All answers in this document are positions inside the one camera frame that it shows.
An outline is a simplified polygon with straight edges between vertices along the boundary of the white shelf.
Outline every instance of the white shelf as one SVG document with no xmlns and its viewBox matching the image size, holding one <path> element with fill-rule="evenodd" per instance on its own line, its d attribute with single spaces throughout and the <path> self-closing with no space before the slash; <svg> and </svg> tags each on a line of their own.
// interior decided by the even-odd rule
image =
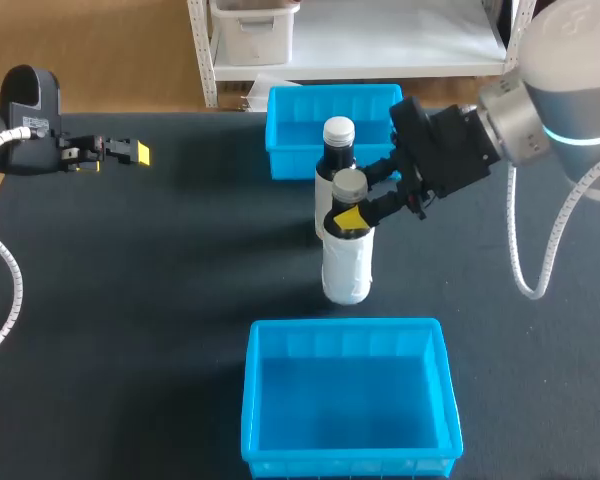
<svg viewBox="0 0 600 480">
<path fill-rule="evenodd" d="M 285 65 L 229 65 L 221 36 L 218 81 L 500 75 L 506 56 L 481 0 L 304 0 Z"/>
</svg>

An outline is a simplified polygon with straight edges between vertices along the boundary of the white bottle cap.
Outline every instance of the white bottle cap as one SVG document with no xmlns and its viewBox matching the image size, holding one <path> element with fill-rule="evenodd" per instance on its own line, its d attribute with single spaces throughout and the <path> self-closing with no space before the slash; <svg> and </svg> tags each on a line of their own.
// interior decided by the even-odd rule
<svg viewBox="0 0 600 480">
<path fill-rule="evenodd" d="M 367 193 L 367 177 L 360 170 L 345 168 L 333 177 L 333 197 L 339 202 L 358 203 L 366 198 Z"/>
<path fill-rule="evenodd" d="M 348 147 L 356 138 L 356 127 L 347 117 L 331 117 L 324 123 L 322 138 L 332 147 Z"/>
</svg>

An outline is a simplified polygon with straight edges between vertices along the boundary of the blue crate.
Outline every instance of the blue crate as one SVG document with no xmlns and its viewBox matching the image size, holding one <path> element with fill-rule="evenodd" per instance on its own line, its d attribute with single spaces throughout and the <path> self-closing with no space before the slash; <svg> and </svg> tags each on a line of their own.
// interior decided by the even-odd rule
<svg viewBox="0 0 600 480">
<path fill-rule="evenodd" d="M 449 476 L 462 450 L 437 320 L 251 327 L 242 458 L 253 478 Z"/>
<path fill-rule="evenodd" d="M 399 85 L 274 87 L 267 107 L 266 147 L 274 180 L 315 178 L 324 122 L 345 116 L 356 125 L 355 156 L 366 166 L 393 148 L 389 108 L 402 100 Z"/>
</svg>

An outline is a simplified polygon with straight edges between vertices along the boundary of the robotic arm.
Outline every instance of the robotic arm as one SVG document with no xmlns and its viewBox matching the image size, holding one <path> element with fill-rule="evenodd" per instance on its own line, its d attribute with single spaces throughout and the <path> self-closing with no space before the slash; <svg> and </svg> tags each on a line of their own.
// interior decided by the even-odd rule
<svg viewBox="0 0 600 480">
<path fill-rule="evenodd" d="M 477 107 L 453 106 L 427 116 L 413 98 L 395 105 L 395 148 L 363 172 L 371 186 L 397 171 L 397 189 L 364 200 L 341 218 L 351 228 L 368 228 L 406 206 L 424 219 L 429 199 L 477 182 L 493 163 L 507 159 L 513 274 L 524 295 L 539 299 L 571 212 L 582 196 L 600 201 L 600 0 L 558 0 L 547 7 L 525 32 L 519 56 L 518 68 L 481 90 Z M 558 214 L 533 290 L 518 260 L 516 169 L 551 151 L 574 189 Z"/>
<path fill-rule="evenodd" d="M 0 172 L 37 175 L 99 170 L 106 157 L 120 163 L 149 165 L 149 149 L 137 140 L 101 135 L 71 137 L 62 129 L 60 90 L 51 72 L 21 65 L 9 71 L 0 91 Z M 0 241 L 0 256 L 13 278 L 13 302 L 0 329 L 0 344 L 22 307 L 22 273 Z"/>
<path fill-rule="evenodd" d="M 149 150 L 137 140 L 102 135 L 72 137 L 64 132 L 55 76 L 28 65 L 11 69 L 0 89 L 0 133 L 21 127 L 30 131 L 35 141 L 1 147 L 1 173 L 97 171 L 107 157 L 120 163 L 149 164 Z"/>
</svg>

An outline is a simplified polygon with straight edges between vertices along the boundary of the bottle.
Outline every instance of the bottle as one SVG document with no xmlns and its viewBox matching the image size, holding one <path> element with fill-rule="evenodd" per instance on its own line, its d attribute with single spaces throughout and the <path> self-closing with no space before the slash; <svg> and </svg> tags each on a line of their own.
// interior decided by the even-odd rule
<svg viewBox="0 0 600 480">
<path fill-rule="evenodd" d="M 322 238 L 324 216 L 331 210 L 333 176 L 344 168 L 355 168 L 355 126 L 347 117 L 332 117 L 324 124 L 324 155 L 316 165 L 316 235 Z"/>
<path fill-rule="evenodd" d="M 360 170 L 341 170 L 333 178 L 333 206 L 324 219 L 322 288 L 329 300 L 340 305 L 360 303 L 371 290 L 375 229 L 355 210 L 368 191 L 367 178 Z M 345 212 L 350 213 L 346 220 L 341 216 Z"/>
</svg>

